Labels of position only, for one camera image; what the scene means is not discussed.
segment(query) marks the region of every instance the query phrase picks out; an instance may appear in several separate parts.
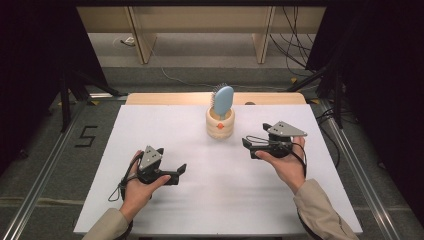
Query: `black wall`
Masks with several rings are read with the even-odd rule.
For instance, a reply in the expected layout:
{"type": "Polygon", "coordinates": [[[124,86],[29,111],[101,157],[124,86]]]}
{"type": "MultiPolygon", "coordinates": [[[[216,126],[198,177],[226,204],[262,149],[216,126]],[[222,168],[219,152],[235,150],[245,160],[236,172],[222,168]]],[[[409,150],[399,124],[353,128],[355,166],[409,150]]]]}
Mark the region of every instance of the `black wall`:
{"type": "Polygon", "coordinates": [[[398,189],[424,226],[424,8],[373,1],[345,66],[347,96],[398,189]]]}
{"type": "Polygon", "coordinates": [[[107,85],[75,7],[32,2],[0,7],[0,174],[27,146],[64,73],[71,86],[85,84],[71,70],[107,85]]]}

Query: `cylindrical base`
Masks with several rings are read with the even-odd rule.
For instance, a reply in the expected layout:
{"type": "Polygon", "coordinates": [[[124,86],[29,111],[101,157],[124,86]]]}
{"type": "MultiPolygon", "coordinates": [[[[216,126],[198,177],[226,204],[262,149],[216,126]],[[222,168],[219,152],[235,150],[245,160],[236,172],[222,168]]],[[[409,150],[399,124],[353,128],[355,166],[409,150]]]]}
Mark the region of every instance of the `cylindrical base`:
{"type": "Polygon", "coordinates": [[[235,115],[234,110],[231,108],[225,114],[225,119],[220,120],[220,116],[212,108],[209,108],[206,111],[206,130],[209,136],[217,139],[224,139],[231,136],[234,130],[235,115]]]}

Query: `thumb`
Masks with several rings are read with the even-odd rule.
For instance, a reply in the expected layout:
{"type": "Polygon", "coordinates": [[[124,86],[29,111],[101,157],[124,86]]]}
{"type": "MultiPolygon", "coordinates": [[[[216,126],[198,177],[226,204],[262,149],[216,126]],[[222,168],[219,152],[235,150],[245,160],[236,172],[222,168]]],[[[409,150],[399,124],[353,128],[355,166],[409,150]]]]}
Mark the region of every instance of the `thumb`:
{"type": "Polygon", "coordinates": [[[170,175],[164,175],[161,176],[160,178],[156,179],[156,181],[152,182],[149,184],[149,187],[152,189],[152,192],[154,192],[156,189],[160,188],[161,186],[163,186],[166,182],[168,182],[168,180],[171,178],[170,175]]]}

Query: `gray carpet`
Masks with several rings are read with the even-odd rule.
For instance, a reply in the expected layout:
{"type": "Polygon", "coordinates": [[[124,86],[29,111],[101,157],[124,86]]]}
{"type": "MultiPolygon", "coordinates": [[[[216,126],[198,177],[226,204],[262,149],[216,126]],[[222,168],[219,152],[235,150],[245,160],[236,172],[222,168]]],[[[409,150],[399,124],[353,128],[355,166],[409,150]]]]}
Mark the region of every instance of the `gray carpet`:
{"type": "MultiPolygon", "coordinates": [[[[236,91],[279,91],[277,88],[291,86],[289,71],[277,68],[260,69],[215,69],[215,68],[166,68],[166,73],[172,78],[178,78],[186,83],[202,83],[217,85],[226,82],[229,85],[247,87],[272,86],[271,88],[241,88],[236,91]]],[[[211,91],[211,87],[182,84],[175,79],[165,77],[161,68],[104,68],[105,75],[111,87],[121,92],[192,92],[211,91]]],[[[100,92],[90,86],[91,92],[100,92]]],[[[303,91],[306,98],[313,98],[314,89],[303,91]]],[[[53,149],[61,129],[61,111],[59,98],[51,105],[51,116],[46,116],[38,131],[33,136],[27,151],[29,157],[17,159],[0,178],[0,231],[4,234],[8,224],[27,195],[38,176],[50,151],[53,149]]],[[[107,144],[119,107],[124,101],[100,101],[97,105],[85,106],[78,118],[57,165],[50,176],[41,198],[38,201],[20,239],[80,239],[73,233],[73,227],[78,219],[83,201],[90,189],[91,182],[97,171],[103,151],[107,144]],[[87,135],[95,136],[91,147],[76,147],[88,144],[88,139],[80,139],[85,126],[96,126],[86,131],[87,135]]],[[[315,116],[322,114],[321,105],[310,105],[315,116]]],[[[343,115],[343,126],[362,166],[367,172],[378,196],[393,219],[396,229],[402,239],[424,239],[424,230],[414,214],[396,189],[387,172],[377,165],[378,156],[372,144],[363,132],[360,123],[355,123],[351,113],[343,115]]],[[[331,138],[334,135],[325,122],[322,127],[331,138]]],[[[337,150],[329,138],[324,137],[331,156],[337,161],[337,150]]],[[[362,223],[364,233],[360,239],[384,239],[380,228],[366,202],[356,179],[340,153],[338,173],[345,186],[355,213],[362,223]]],[[[113,190],[114,186],[105,186],[113,190]]],[[[306,235],[290,236],[283,239],[307,239],[306,235]]]]}

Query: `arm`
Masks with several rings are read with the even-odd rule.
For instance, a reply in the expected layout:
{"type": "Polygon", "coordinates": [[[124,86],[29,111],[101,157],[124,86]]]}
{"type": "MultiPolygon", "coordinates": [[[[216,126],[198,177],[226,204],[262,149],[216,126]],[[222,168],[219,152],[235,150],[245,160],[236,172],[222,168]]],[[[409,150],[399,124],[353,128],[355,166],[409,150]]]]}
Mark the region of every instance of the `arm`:
{"type": "Polygon", "coordinates": [[[315,239],[358,239],[333,209],[327,194],[314,179],[302,185],[294,202],[303,226],[315,239]]]}
{"type": "MultiPolygon", "coordinates": [[[[293,138],[293,152],[303,158],[303,137],[293,138]]],[[[305,181],[302,164],[293,156],[275,158],[267,152],[256,155],[270,163],[280,179],[292,190],[300,220],[306,231],[315,239],[357,239],[352,229],[337,214],[315,180],[305,181]]]]}
{"type": "MultiPolygon", "coordinates": [[[[131,173],[137,172],[137,164],[131,168],[131,173]]],[[[153,192],[164,185],[171,177],[169,175],[158,178],[151,184],[143,184],[137,178],[127,183],[125,200],[118,209],[108,209],[103,216],[94,224],[84,236],[84,240],[121,239],[129,234],[132,228],[132,220],[137,213],[146,206],[153,192]]]]}

